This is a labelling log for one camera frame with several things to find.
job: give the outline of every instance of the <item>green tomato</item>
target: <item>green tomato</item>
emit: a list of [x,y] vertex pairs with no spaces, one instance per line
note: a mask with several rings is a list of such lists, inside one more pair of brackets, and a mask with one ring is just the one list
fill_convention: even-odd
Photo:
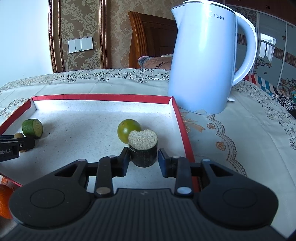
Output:
[[141,126],[135,120],[126,119],[118,125],[117,135],[123,143],[128,144],[128,135],[131,131],[141,131]]

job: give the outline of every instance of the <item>white wall switch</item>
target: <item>white wall switch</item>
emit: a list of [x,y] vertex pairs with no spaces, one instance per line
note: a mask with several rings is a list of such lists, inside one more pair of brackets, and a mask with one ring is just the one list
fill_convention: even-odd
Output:
[[92,37],[81,39],[81,51],[93,49]]
[[76,49],[76,52],[81,51],[81,39],[76,39],[75,40],[75,49]]
[[69,53],[75,53],[76,52],[76,48],[75,48],[75,40],[69,40],[68,41],[68,45],[69,45]]

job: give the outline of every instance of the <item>white wall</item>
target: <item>white wall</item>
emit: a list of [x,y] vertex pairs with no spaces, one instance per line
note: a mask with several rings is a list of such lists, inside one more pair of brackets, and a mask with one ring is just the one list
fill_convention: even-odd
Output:
[[52,73],[48,0],[0,0],[0,87]]

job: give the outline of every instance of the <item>white tablecloth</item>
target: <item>white tablecloth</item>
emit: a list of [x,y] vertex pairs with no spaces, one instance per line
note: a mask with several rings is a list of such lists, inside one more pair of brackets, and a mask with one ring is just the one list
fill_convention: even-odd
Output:
[[[17,80],[0,88],[0,123],[32,96],[167,95],[168,76],[169,71],[159,69],[104,69]],[[235,102],[218,115],[181,110],[196,161],[211,158],[272,189],[279,199],[272,225],[289,236],[296,228],[296,121],[250,82],[234,86],[232,95]]]

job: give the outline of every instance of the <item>screw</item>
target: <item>screw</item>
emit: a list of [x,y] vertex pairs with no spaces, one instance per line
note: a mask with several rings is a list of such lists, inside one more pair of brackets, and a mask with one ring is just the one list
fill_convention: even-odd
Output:
[[105,195],[111,192],[111,189],[108,187],[100,187],[96,189],[96,192],[100,195]]
[[189,194],[189,193],[192,192],[192,190],[191,190],[191,188],[189,188],[189,187],[179,187],[179,188],[177,189],[177,192],[178,192],[179,194]]

